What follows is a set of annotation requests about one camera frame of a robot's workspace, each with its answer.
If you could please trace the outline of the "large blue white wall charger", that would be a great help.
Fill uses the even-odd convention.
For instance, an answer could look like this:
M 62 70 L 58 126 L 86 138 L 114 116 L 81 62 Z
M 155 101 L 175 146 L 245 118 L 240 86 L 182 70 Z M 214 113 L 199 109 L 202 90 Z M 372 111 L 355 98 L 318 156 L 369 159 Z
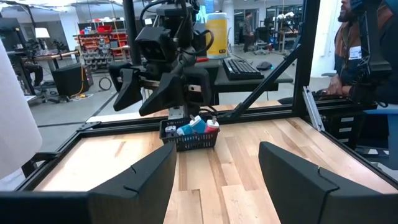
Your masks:
M 202 118 L 199 115 L 193 116 L 190 115 L 190 127 L 192 128 L 192 130 L 196 133 L 204 133 L 205 132 L 205 128 L 206 128 L 206 123 L 204 122 L 204 120 L 202 120 Z

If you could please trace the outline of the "white shade table lamp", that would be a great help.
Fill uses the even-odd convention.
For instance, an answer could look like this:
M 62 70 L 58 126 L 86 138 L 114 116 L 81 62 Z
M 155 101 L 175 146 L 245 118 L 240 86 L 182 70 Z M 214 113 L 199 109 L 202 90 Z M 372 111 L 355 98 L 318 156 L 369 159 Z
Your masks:
M 0 179 L 31 160 L 42 137 L 0 41 Z

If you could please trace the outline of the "person's hand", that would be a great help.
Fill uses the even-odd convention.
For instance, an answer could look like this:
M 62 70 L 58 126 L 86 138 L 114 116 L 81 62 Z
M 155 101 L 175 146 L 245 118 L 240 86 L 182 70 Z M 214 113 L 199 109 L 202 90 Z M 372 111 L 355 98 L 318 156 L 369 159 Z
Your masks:
M 350 94 L 352 86 L 344 85 L 338 74 L 333 76 L 330 80 L 330 84 L 327 88 L 327 95 L 342 95 L 348 96 Z

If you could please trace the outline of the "small white table lamp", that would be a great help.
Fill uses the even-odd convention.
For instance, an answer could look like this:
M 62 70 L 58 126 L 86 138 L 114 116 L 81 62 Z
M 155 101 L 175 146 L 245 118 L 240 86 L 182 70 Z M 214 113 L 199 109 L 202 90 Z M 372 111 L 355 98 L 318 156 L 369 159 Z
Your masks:
M 41 48 L 43 50 L 48 50 L 47 44 L 45 42 L 46 39 L 50 38 L 49 32 L 45 27 L 36 27 L 35 28 L 35 37 L 40 41 Z

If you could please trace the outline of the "yellow wipes canister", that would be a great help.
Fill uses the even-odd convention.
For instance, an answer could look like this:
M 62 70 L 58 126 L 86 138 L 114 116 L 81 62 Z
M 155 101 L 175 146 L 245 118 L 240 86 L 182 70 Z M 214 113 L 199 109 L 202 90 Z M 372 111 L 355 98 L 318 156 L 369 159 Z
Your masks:
M 206 45 L 213 43 L 206 51 L 210 59 L 226 58 L 228 56 L 228 18 L 225 12 L 215 12 L 206 15 L 205 29 L 211 34 L 206 34 Z

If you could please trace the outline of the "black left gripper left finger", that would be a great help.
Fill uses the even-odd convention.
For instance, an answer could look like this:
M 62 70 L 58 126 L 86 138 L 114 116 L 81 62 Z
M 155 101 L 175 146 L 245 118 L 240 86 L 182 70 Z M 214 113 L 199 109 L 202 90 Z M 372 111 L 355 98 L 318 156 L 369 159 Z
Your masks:
M 176 145 L 146 155 L 90 190 L 90 224 L 162 224 L 175 178 Z

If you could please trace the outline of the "black drawer cabinet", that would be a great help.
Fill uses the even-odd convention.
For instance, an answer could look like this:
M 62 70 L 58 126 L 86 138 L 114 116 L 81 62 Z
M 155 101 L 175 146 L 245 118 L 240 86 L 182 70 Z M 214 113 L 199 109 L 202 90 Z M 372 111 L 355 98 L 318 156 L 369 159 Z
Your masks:
M 362 111 L 323 116 L 326 132 L 350 149 L 356 149 L 366 114 Z

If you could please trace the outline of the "black equipment box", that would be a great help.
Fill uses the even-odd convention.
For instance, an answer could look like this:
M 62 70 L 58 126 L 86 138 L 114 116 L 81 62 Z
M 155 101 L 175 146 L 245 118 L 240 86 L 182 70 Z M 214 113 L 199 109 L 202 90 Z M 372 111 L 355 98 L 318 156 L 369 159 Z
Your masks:
M 60 96 L 75 96 L 90 89 L 91 72 L 81 63 L 74 63 L 52 71 L 52 77 Z

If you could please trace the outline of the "person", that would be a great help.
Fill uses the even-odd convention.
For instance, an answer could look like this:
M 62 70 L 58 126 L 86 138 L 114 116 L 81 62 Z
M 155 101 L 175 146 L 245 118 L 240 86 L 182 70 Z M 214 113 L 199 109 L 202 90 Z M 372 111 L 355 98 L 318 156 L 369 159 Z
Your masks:
M 398 15 L 395 16 L 384 2 L 380 4 L 377 13 L 380 48 L 383 58 L 392 68 L 392 74 L 377 87 L 374 96 L 389 105 L 398 105 Z M 352 12 L 349 0 L 341 0 L 338 21 L 341 26 L 335 36 L 335 70 L 344 85 L 353 87 L 358 78 L 361 40 L 357 15 Z M 327 88 L 323 90 L 324 96 L 327 95 Z
M 243 37 L 244 37 L 244 47 L 243 52 L 246 53 L 251 44 L 251 37 L 253 36 L 251 29 L 251 18 L 252 12 L 248 12 L 243 22 Z

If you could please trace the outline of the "silver aluminium bar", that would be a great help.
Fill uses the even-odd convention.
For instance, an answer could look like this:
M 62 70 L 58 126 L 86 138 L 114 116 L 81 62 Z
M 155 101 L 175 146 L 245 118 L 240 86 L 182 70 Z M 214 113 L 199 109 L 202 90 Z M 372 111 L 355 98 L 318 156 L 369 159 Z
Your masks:
M 310 91 L 308 86 L 303 87 L 303 98 L 304 98 L 304 102 L 307 107 L 307 111 L 308 111 L 310 120 L 312 122 L 313 128 L 315 128 L 318 132 L 324 131 L 325 127 L 323 125 L 322 118 L 319 114 L 319 110 L 315 103 L 315 99 L 312 95 L 312 92 Z

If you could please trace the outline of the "red white wall charger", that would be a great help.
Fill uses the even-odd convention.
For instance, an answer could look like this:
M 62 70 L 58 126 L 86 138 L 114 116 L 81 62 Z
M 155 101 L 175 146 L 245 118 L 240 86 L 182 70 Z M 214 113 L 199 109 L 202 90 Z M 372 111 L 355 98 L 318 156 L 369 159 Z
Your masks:
M 205 133 L 218 132 L 219 128 L 220 125 L 217 122 L 217 118 L 213 116 L 211 119 L 206 121 Z

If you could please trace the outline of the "black office chair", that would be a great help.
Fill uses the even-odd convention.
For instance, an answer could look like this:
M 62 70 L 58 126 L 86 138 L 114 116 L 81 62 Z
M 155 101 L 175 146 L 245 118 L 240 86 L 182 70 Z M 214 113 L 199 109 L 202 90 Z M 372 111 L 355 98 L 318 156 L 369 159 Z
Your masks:
M 268 27 L 258 27 L 255 31 L 254 55 L 268 54 L 270 40 L 270 29 Z

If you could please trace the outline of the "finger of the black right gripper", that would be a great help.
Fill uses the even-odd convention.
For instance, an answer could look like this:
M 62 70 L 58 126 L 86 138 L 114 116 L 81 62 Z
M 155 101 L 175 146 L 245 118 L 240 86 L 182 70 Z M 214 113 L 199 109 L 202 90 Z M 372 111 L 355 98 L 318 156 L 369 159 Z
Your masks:
M 140 74 L 141 71 L 135 68 L 122 68 L 120 70 L 119 76 L 121 77 L 122 83 L 113 105 L 115 111 L 126 109 L 143 99 L 141 94 Z
M 182 106 L 186 103 L 182 79 L 177 74 L 162 75 L 159 86 L 139 109 L 141 116 L 146 116 L 161 110 Z

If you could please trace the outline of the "shelf with red bins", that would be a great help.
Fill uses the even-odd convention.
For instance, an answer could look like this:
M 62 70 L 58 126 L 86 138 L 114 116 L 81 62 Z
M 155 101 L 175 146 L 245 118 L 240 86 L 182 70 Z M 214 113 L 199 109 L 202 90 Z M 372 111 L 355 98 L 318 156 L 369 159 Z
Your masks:
M 127 30 L 123 22 L 79 24 L 79 28 L 83 25 L 84 28 L 74 38 L 86 67 L 93 72 L 103 72 L 111 62 L 131 61 Z

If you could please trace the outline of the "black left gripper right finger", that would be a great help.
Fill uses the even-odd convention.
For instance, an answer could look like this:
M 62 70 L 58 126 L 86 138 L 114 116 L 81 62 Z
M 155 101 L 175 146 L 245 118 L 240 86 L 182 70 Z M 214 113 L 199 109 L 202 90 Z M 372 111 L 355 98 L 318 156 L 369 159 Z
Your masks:
M 398 194 L 382 194 L 270 142 L 258 153 L 281 224 L 398 224 Z

